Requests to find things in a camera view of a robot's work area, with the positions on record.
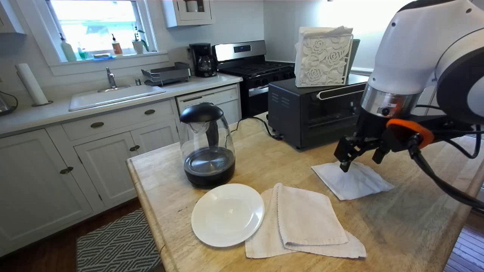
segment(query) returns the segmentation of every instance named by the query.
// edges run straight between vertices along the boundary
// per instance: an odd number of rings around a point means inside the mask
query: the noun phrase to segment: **wooden floor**
[[[1,257],[0,272],[76,271],[76,239],[139,208],[139,201],[132,200]],[[444,271],[484,272],[484,216],[474,213],[469,215]]]
[[[444,271],[484,272],[484,216],[469,215]]]

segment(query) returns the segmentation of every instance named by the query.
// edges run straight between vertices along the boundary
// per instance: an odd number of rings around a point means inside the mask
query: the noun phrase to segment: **faucet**
[[[109,81],[109,86],[111,87],[111,89],[115,89],[117,86],[116,86],[116,82],[114,81],[114,74],[111,73],[111,71],[109,70],[109,67],[106,67],[106,72],[107,72],[107,80]]]

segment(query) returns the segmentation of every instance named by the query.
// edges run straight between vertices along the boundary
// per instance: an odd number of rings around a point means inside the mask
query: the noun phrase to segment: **window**
[[[78,47],[90,55],[106,52],[114,54],[111,44],[113,35],[120,43],[124,55],[136,53],[132,43],[135,38],[135,28],[144,30],[136,1],[46,0],[46,2],[58,32],[62,33],[70,43],[78,60],[81,60]],[[147,39],[145,33],[139,33],[139,38],[146,41],[148,49],[153,51],[153,39]]]

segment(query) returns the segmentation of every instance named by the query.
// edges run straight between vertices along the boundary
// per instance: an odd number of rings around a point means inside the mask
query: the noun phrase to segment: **gas stove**
[[[265,41],[214,45],[212,52],[218,72],[243,78],[242,118],[267,111],[269,83],[295,77],[293,63],[265,60]]]

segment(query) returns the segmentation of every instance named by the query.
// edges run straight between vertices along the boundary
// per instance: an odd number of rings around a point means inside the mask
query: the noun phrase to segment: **white countertop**
[[[163,87],[166,92],[150,96],[144,96],[132,100],[121,101],[104,106],[87,108],[78,111],[69,111],[70,97],[60,98],[54,103],[39,107],[23,107],[13,113],[0,116],[0,137],[9,136],[25,131],[46,127],[47,125],[78,119],[89,115],[100,114],[107,111],[117,110],[124,107],[156,102],[174,96],[192,92],[217,88],[224,85],[241,82],[238,76],[218,74],[214,77],[201,78],[192,76],[188,82],[177,83]]]

